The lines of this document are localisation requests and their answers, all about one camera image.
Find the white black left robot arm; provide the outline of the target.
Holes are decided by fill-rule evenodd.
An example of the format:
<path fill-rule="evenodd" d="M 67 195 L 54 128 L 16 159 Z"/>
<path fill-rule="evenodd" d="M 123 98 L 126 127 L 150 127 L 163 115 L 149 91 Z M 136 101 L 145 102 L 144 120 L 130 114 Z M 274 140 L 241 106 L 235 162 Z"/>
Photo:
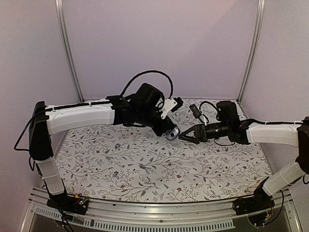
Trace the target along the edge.
<path fill-rule="evenodd" d="M 50 107 L 42 101 L 36 103 L 29 122 L 29 155 L 45 183 L 49 195 L 47 205 L 73 213 L 88 207 L 86 197 L 67 194 L 56 166 L 51 135 L 93 125 L 123 125 L 149 127 L 157 136 L 165 135 L 172 141 L 180 130 L 168 113 L 176 111 L 182 104 L 181 98 L 165 98 L 159 89 L 147 83 L 127 97 L 121 93 L 99 101 Z"/>

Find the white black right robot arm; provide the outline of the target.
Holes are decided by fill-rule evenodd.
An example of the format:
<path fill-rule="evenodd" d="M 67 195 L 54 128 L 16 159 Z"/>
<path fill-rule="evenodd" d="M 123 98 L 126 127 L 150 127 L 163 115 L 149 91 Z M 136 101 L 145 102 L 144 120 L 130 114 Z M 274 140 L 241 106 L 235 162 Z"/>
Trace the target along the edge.
<path fill-rule="evenodd" d="M 217 122 L 197 124 L 181 133 L 181 140 L 199 144 L 211 139 L 227 137 L 239 145 L 267 144 L 295 147 L 294 161 L 264 179 L 248 198 L 233 202 L 237 215 L 254 213 L 274 207 L 273 196 L 309 173 L 309 119 L 301 121 L 262 122 L 249 118 L 241 120 L 236 104 L 220 101 L 216 104 Z"/>

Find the floral patterned table mat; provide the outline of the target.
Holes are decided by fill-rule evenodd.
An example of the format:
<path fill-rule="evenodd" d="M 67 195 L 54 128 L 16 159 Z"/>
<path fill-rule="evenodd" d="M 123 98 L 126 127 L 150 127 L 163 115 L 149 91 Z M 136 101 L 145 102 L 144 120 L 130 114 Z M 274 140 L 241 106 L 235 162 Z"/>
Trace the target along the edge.
<path fill-rule="evenodd" d="M 70 130 L 56 164 L 70 194 L 152 203 L 245 196 L 272 173 L 258 145 L 169 142 L 149 128 L 111 125 Z"/>

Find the aluminium front rail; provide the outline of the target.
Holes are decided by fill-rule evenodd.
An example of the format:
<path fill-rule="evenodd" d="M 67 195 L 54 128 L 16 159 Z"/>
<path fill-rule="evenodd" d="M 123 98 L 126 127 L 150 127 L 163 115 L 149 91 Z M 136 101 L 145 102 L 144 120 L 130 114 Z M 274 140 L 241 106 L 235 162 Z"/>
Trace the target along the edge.
<path fill-rule="evenodd" d="M 192 203 L 128 203 L 90 199 L 84 215 L 61 214 L 47 206 L 48 194 L 34 187 L 28 199 L 23 232 L 300 232 L 289 190 L 274 196 L 265 226 L 252 224 L 264 211 L 237 215 L 233 199 Z"/>

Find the right aluminium frame post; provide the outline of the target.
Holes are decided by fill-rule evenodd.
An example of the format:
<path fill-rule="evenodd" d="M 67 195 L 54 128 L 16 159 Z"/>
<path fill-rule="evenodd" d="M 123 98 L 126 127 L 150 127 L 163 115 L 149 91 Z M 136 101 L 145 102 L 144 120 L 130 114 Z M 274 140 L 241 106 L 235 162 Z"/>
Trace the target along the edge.
<path fill-rule="evenodd" d="M 239 90 L 238 97 L 237 97 L 237 102 L 239 104 L 241 104 L 244 99 L 246 88 L 248 86 L 249 78 L 250 78 L 251 71 L 253 68 L 254 58 L 255 58 L 257 48 L 258 48 L 259 37 L 261 34 L 262 25 L 263 25 L 265 2 L 266 2 L 265 0 L 259 0 L 257 2 L 257 11 L 256 11 L 256 19 L 254 23 L 253 38 L 252 38 L 252 42 L 251 42 L 251 46 L 249 50 L 249 56 L 248 56 L 248 60 L 246 63 L 243 80 L 241 82 L 240 90 Z"/>

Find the aluminium frame post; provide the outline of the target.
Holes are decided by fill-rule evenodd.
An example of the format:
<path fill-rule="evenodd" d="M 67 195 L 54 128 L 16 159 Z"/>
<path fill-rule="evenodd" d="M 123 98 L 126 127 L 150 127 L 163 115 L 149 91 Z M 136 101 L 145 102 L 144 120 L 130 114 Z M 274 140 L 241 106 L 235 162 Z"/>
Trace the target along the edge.
<path fill-rule="evenodd" d="M 244 99 L 246 88 L 248 86 L 249 78 L 250 78 L 251 71 L 253 68 L 254 58 L 255 58 L 257 48 L 258 48 L 259 37 L 261 34 L 262 25 L 263 25 L 265 2 L 266 2 L 265 0 L 259 0 L 257 2 L 257 11 L 256 11 L 256 19 L 254 23 L 253 38 L 252 38 L 252 42 L 251 42 L 251 46 L 249 50 L 249 56 L 248 56 L 248 60 L 246 63 L 243 80 L 241 82 L 240 90 L 239 90 L 238 97 L 237 97 L 237 102 L 239 104 L 241 104 Z"/>
<path fill-rule="evenodd" d="M 63 1 L 62 0 L 55 0 L 55 7 L 56 7 L 56 14 L 60 29 L 60 35 L 63 42 L 65 57 L 67 60 L 68 68 L 70 71 L 72 83 L 76 92 L 76 95 L 78 97 L 79 102 L 84 102 L 84 96 L 82 93 L 82 89 L 80 86 L 80 82 L 78 80 L 77 71 L 75 68 L 73 55 L 70 47 L 69 42 L 69 34 L 66 27 L 66 21 L 65 21 L 65 14 L 64 14 L 64 8 L 63 8 Z"/>

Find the left aluminium frame post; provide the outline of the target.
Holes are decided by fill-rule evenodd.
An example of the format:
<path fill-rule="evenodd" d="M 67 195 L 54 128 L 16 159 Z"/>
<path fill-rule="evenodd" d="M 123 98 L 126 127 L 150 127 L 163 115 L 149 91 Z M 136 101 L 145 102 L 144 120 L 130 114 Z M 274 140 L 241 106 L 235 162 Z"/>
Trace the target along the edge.
<path fill-rule="evenodd" d="M 63 1 L 62 0 L 55 0 L 55 7 L 56 7 L 56 14 L 60 29 L 60 35 L 63 42 L 65 57 L 67 60 L 68 68 L 70 71 L 72 83 L 76 92 L 76 95 L 78 97 L 79 102 L 84 102 L 84 96 L 82 93 L 82 89 L 80 86 L 80 82 L 78 80 L 77 71 L 75 68 L 73 55 L 70 47 L 69 42 L 69 34 L 66 27 L 66 21 L 65 21 L 65 14 L 64 14 L 64 8 L 63 8 Z"/>

